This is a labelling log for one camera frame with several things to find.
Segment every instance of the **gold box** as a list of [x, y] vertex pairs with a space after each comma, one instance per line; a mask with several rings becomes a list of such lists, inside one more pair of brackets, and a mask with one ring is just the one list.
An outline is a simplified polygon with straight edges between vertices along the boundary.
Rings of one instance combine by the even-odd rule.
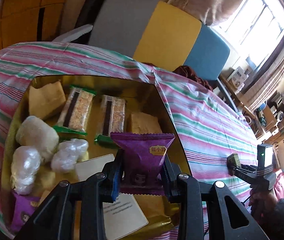
[[[181, 171], [187, 174], [191, 174], [189, 164], [186, 159], [186, 155], [181, 144], [181, 141], [177, 135], [173, 122], [166, 110], [166, 107], [157, 92], [157, 89], [152, 84], [111, 78], [101, 76], [87, 76], [87, 75], [53, 75], [53, 76], [40, 76], [32, 80], [30, 86], [40, 88], [48, 83], [54, 83], [60, 81], [62, 83], [64, 92], [69, 93], [69, 86], [76, 85], [79, 87], [90, 88], [97, 92], [97, 95], [93, 99], [91, 112], [87, 125], [87, 136], [60, 133], [62, 138], [85, 138], [89, 142], [89, 159], [100, 157], [113, 153], [116, 155], [116, 149], [108, 149], [94, 144], [94, 138], [96, 136], [97, 128], [97, 116], [100, 111], [100, 99], [101, 95], [110, 95], [125, 98], [126, 113], [125, 113], [125, 125], [127, 118], [132, 111], [141, 111], [158, 118], [161, 129], [164, 133], [174, 133], [175, 140], [167, 150], [171, 162], [177, 163]], [[14, 212], [14, 200], [11, 194], [10, 176], [11, 176], [11, 162], [12, 156], [19, 144], [15, 141], [15, 135], [19, 126], [23, 120], [28, 117], [28, 90], [26, 90], [19, 106], [13, 116], [12, 123], [10, 125], [9, 133], [5, 142], [2, 176], [1, 176], [1, 197], [2, 197], [2, 211], [4, 221], [7, 225], [11, 223]], [[49, 125], [54, 125], [58, 119], [58, 116], [54, 116], [48, 119], [46, 122]], [[61, 180], [67, 179], [71, 183], [77, 182], [77, 176], [75, 172], [68, 174], [56, 173], [55, 177], [48, 176], [50, 166], [42, 166], [37, 174], [35, 186], [32, 195], [41, 196], [47, 189], [43, 185], [44, 181], [48, 182], [53, 179], [53, 187]], [[164, 196], [148, 196], [148, 195], [135, 195], [137, 202], [139, 203], [143, 213], [147, 217], [149, 224], [141, 228], [140, 230], [124, 237], [125, 239], [150, 239], [160, 234], [169, 231], [179, 223], [179, 205], [170, 204]], [[79, 212], [80, 205], [77, 205], [77, 212]], [[74, 226], [74, 239], [79, 239], [79, 214], [75, 218]]]

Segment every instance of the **camera screen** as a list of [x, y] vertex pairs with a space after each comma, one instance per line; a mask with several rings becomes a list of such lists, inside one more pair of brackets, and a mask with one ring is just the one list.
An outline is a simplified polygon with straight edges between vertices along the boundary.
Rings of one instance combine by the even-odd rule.
[[273, 160], [273, 147], [267, 147], [265, 149], [264, 167], [270, 166]]

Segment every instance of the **purple wrapper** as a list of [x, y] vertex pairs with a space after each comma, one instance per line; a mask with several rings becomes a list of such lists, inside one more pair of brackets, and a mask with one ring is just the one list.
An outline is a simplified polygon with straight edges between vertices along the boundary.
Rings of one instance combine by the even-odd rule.
[[33, 212], [37, 208], [40, 198], [33, 196], [21, 196], [15, 192], [13, 192], [13, 195], [16, 201], [11, 229], [14, 232], [18, 232], [32, 216]]
[[121, 192], [124, 189], [141, 188], [140, 193], [132, 193], [132, 190], [123, 193], [149, 194], [143, 189], [153, 189], [159, 192], [156, 195], [162, 195], [163, 189], [157, 176], [163, 166], [166, 150], [174, 138], [171, 133], [111, 133], [111, 139], [125, 151]]

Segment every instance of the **window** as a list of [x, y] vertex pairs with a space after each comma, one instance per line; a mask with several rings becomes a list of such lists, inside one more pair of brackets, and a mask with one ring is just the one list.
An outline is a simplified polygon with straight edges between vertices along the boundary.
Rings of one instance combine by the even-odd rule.
[[212, 28], [254, 70], [268, 58], [284, 34], [284, 7], [279, 0], [243, 0], [227, 21]]

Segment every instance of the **person's hand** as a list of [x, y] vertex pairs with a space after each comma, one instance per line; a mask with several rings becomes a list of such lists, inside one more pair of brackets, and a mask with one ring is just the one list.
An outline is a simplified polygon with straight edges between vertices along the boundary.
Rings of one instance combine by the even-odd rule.
[[277, 204], [277, 197], [274, 189], [256, 193], [254, 192], [254, 189], [251, 189], [250, 195], [251, 197], [248, 205], [252, 206], [253, 204], [256, 204], [257, 201], [264, 201], [264, 208], [266, 212], [273, 211]]

